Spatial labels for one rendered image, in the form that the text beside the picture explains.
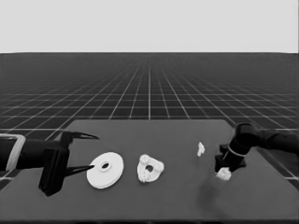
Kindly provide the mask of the large thick white disc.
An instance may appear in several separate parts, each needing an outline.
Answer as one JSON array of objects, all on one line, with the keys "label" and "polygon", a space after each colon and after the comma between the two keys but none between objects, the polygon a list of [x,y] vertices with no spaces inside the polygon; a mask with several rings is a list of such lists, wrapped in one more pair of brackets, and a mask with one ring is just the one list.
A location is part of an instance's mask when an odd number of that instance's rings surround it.
[{"label": "large thick white disc", "polygon": [[96,189],[111,187],[124,171],[123,158],[115,152],[107,152],[96,157],[91,165],[93,168],[87,171],[87,180]]}]

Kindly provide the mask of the round white carrier with pins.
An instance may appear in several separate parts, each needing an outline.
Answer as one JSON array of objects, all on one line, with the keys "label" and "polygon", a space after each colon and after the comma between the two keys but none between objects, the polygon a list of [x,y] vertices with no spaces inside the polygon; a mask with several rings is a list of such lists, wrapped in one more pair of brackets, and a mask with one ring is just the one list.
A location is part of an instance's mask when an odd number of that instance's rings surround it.
[{"label": "round white carrier with pins", "polygon": [[158,160],[149,156],[149,163],[147,165],[143,165],[139,162],[137,165],[137,176],[140,176],[142,173],[149,172],[149,181],[147,183],[156,181],[161,175],[161,173],[154,171],[154,165],[156,161]]}]

